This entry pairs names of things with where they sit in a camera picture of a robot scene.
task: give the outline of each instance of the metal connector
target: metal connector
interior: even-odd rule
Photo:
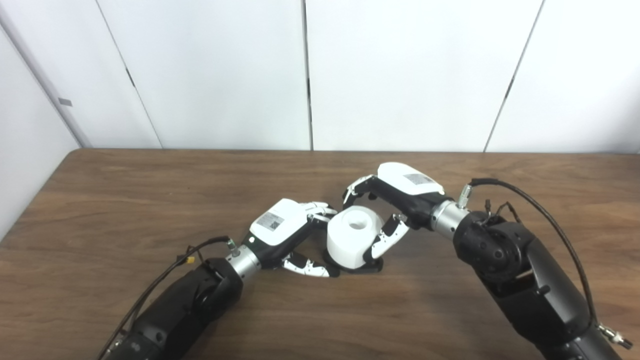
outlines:
[[[460,209],[464,209],[467,207],[467,203],[469,202],[469,197],[471,196],[471,185],[466,184],[464,188],[462,188],[462,192],[460,193],[460,197],[458,198],[457,207]]]
[[[229,248],[229,251],[231,251],[231,256],[233,256],[234,258],[240,255],[240,250],[238,249],[238,247],[236,246],[236,243],[233,240],[229,239],[229,241],[227,241],[227,247]]]
[[[606,327],[600,324],[598,325],[598,330],[600,330],[602,335],[604,335],[604,337],[607,338],[611,343],[618,344],[627,350],[631,350],[631,348],[634,346],[631,341],[625,339],[622,334],[610,327]]]

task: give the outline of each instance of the wood grain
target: wood grain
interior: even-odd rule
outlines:
[[[240,238],[282,197],[339,206],[345,186],[384,161],[420,169],[453,195],[471,177],[488,176],[529,192],[572,239],[601,320],[640,341],[640,156],[83,149],[66,158],[0,243],[0,358],[91,359],[188,244]],[[498,188],[479,188],[470,205],[482,208],[486,197],[496,205],[511,200],[577,281],[541,216]],[[392,211],[359,203],[383,218]],[[323,248],[317,234],[302,252],[319,259]],[[638,349],[616,350],[640,359]],[[391,249],[375,275],[261,272],[188,358],[541,359],[451,244],[427,231]]]

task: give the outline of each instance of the qr code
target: qr code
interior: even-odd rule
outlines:
[[[435,183],[432,178],[424,174],[406,174],[404,177],[415,185]]]
[[[270,231],[275,231],[283,222],[283,218],[274,213],[267,212],[258,219],[257,224]]]

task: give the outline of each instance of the white cylindrical object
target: white cylindrical object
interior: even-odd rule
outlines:
[[[326,230],[326,248],[340,266],[356,269],[365,264],[362,254],[382,228],[382,219],[364,206],[351,206],[335,215]]]

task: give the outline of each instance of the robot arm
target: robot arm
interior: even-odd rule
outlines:
[[[323,202],[278,201],[253,222],[241,246],[221,238],[229,246],[228,256],[206,259],[169,285],[139,317],[134,315],[131,330],[108,350],[107,359],[180,359],[205,328],[240,299],[244,282],[260,269],[282,267],[305,275],[337,276],[337,269],[294,252],[312,231],[326,229],[336,213]]]
[[[380,165],[377,175],[355,181],[345,208],[365,193],[395,206],[412,229],[425,228],[452,241],[516,332],[549,360],[620,359],[606,342],[629,348],[618,333],[597,323],[587,302],[542,242],[520,222],[466,208],[430,177],[400,163]]]

